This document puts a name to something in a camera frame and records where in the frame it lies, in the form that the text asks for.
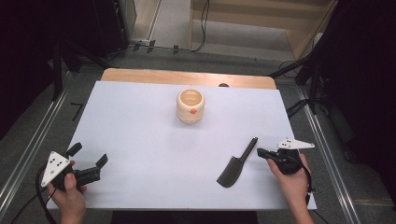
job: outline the knife handle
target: knife handle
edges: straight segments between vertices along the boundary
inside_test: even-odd
[[[245,162],[245,160],[248,158],[248,155],[250,154],[251,150],[254,148],[254,146],[256,146],[257,140],[258,140],[257,137],[251,139],[250,143],[247,146],[247,149],[245,149],[244,151],[244,154],[242,154],[241,158],[239,158],[241,162]]]

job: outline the floor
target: floor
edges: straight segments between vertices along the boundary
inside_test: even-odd
[[[136,4],[137,15],[140,5]],[[181,49],[188,49],[189,29],[190,1],[162,0],[150,40],[155,40],[157,47],[178,45]],[[213,21],[208,21],[205,29],[205,47],[201,52],[279,62],[295,60],[284,30]],[[192,36],[191,48],[196,49],[203,37],[200,21],[194,21]]]

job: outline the gray floor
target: gray floor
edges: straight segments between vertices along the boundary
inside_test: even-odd
[[[179,45],[180,48],[187,49],[190,1],[162,0],[154,27],[151,40],[156,41],[156,46],[172,48]],[[281,62],[294,60],[284,30],[213,21],[208,21],[205,28],[206,48],[201,52]],[[201,22],[194,21],[191,48],[198,48],[201,41]]]
[[[164,10],[167,8],[166,3],[174,4],[175,2],[163,0],[163,10],[161,13],[165,12]],[[167,20],[165,17],[162,19],[161,17],[162,14],[159,15],[158,21]],[[161,24],[157,22],[153,38],[157,39],[157,44],[159,46],[160,44],[166,46],[166,39],[171,46],[178,44],[174,43],[174,41],[170,41],[169,39],[172,38],[165,34],[165,30],[169,31],[168,28],[162,31],[161,29]],[[110,63],[113,66],[121,68],[150,68],[265,76],[274,72],[281,65],[281,62],[292,60],[292,58],[290,58],[291,53],[288,49],[285,49],[284,42],[281,43],[280,46],[272,42],[272,44],[270,44],[271,48],[264,48],[264,50],[275,49],[275,51],[282,52],[279,55],[275,52],[267,51],[263,54],[265,57],[252,57],[251,54],[247,55],[244,53],[248,53],[249,50],[243,51],[236,49],[232,50],[232,53],[227,53],[227,44],[220,44],[215,47],[210,44],[212,43],[210,39],[211,38],[207,39],[208,44],[205,46],[203,52],[199,53],[180,52],[173,55],[171,51],[166,49],[155,49],[150,54],[147,54],[143,50],[135,52],[127,51],[123,52]],[[25,169],[25,178],[22,180],[21,184],[17,186],[18,189],[15,195],[11,195],[13,196],[13,200],[10,205],[7,206],[7,211],[3,214],[3,218],[0,218],[1,223],[9,223],[22,205],[35,194],[35,173],[38,167],[46,161],[49,152],[52,150],[62,152],[67,149],[73,133],[78,126],[79,119],[78,116],[76,121],[72,120],[76,115],[77,108],[71,105],[71,103],[85,104],[88,101],[93,84],[96,80],[101,78],[103,70],[96,64],[85,64],[80,73],[69,75],[66,75],[66,71],[64,73],[65,80],[70,81],[67,85],[68,89],[65,93],[62,106],[51,123],[47,135],[43,141],[39,143],[35,159],[32,161],[30,167]],[[276,85],[281,92],[286,108],[294,105],[300,100],[298,87],[293,84],[291,79],[285,77],[277,78]],[[49,87],[37,97],[32,106],[21,116],[8,135],[0,142],[0,185],[2,187],[6,184],[8,177],[17,165],[22,153],[28,148],[29,142],[34,136],[40,121],[45,117],[50,107],[51,95],[52,87]],[[346,161],[342,150],[342,143],[337,137],[331,121],[322,113],[318,114],[318,119],[332,150],[332,155],[336,161],[335,165],[342,174],[342,178],[346,183],[346,188],[354,202],[361,223],[396,223],[396,213],[391,210],[392,203],[379,180],[378,174],[363,164],[352,164]],[[306,142],[317,142],[303,110],[290,120],[290,124],[297,139]],[[307,156],[310,168],[313,171],[314,187],[317,189],[315,198],[318,204],[318,212],[324,216],[329,223],[347,223],[345,212],[340,204],[341,199],[334,189],[334,184],[329,176],[322,154],[317,148],[305,149],[303,153]],[[52,214],[55,217],[59,216],[57,211],[52,211]],[[312,214],[312,216],[317,223],[324,223],[317,215]],[[110,219],[111,211],[89,210],[86,223],[109,223]],[[287,210],[259,211],[258,219],[260,223],[291,223],[290,213]],[[19,223],[46,223],[38,201],[34,201],[22,213]]]

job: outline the cable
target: cable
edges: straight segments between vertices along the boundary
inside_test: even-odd
[[[37,172],[37,175],[35,176],[35,191],[37,192],[38,200],[40,201],[41,207],[44,210],[47,220],[49,221],[50,224],[56,224],[55,219],[53,219],[52,215],[50,214],[49,209],[47,208],[47,206],[44,202],[43,196],[41,195],[42,189],[40,189],[40,185],[39,185],[40,175],[46,169],[46,167],[47,167],[47,164],[44,164],[43,166],[41,166]]]
[[[33,196],[21,209],[20,211],[18,211],[17,215],[11,220],[11,224],[17,223],[18,218],[20,217],[20,215],[22,214],[23,210],[37,197],[37,194],[35,194],[35,196]]]
[[[205,16],[205,25],[204,25],[204,12],[206,9],[206,16]],[[198,51],[201,48],[204,47],[205,45],[205,41],[206,41],[206,22],[207,22],[207,15],[209,14],[209,0],[206,1],[204,9],[202,10],[202,14],[201,14],[201,29],[202,29],[202,42],[201,45],[197,48],[197,49],[193,49],[192,52]]]
[[[56,192],[57,189],[58,189],[58,188],[56,188],[56,189],[51,193],[51,195],[48,197],[48,199],[47,199],[47,201],[46,201],[46,206],[47,206],[47,204],[49,203],[50,199],[52,198],[53,194]]]
[[[309,103],[308,99],[303,99],[297,102],[295,105],[289,107],[286,112],[288,114],[288,118],[291,119],[298,111],[300,111],[305,105]]]
[[[277,69],[279,70],[279,69],[282,67],[282,65],[283,65],[284,63],[297,63],[297,61],[285,61],[285,62],[281,63],[281,64],[277,67]],[[283,74],[282,76],[283,76],[283,77],[286,77],[286,78],[294,78],[294,77],[288,77],[288,76],[286,76],[285,74]]]
[[[117,57],[119,57],[121,53],[122,53],[122,51],[117,51],[117,52],[114,52],[114,53],[109,53],[108,55],[115,54],[115,56],[113,56],[112,58],[109,58],[109,59],[105,60],[104,62],[105,62],[105,63],[109,63],[109,62],[113,61],[114,59],[116,59]],[[78,57],[78,58],[79,58],[79,60],[80,60],[82,63],[84,63],[84,64],[94,64],[94,62],[92,62],[92,61],[84,61],[84,60],[82,60],[82,59],[86,59],[86,57]]]
[[[301,165],[301,167],[304,169],[306,178],[308,179],[308,186],[306,188],[306,195],[305,195],[305,202],[306,205],[308,205],[309,203],[309,199],[311,198],[311,193],[314,190],[314,188],[312,187],[312,177],[311,177],[311,173],[309,173],[308,168],[306,168],[303,164],[302,161],[298,161],[296,159],[294,159],[293,157],[289,156],[289,155],[283,155],[284,157],[286,157],[288,160],[297,162],[298,164]]]
[[[197,49],[177,49],[177,51],[187,51],[187,52],[196,52],[199,51],[201,48],[204,47],[205,42],[206,42],[206,23],[207,23],[207,15],[209,14],[209,6],[210,6],[210,1],[206,0],[206,3],[204,5],[204,9],[202,10],[201,14],[201,30],[202,30],[202,42],[201,45]],[[135,49],[137,45],[131,45],[127,49],[120,50],[111,54],[116,54],[116,53],[122,53],[125,51],[128,51],[130,49]],[[175,50],[174,48],[168,48],[168,47],[155,47],[155,46],[144,46],[144,45],[138,45],[139,48],[146,48],[146,49],[170,49],[170,50]]]
[[[324,222],[326,222],[327,224],[329,224],[329,222],[328,221],[326,221],[326,219],[324,219],[324,217],[323,216],[321,216],[320,214],[319,214],[319,212],[317,212],[316,210],[312,210],[315,214],[317,214],[318,215],[318,217],[320,217]]]

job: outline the cup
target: cup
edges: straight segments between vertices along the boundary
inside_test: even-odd
[[[205,97],[198,90],[187,89],[177,96],[177,116],[185,123],[195,123],[204,115]]]

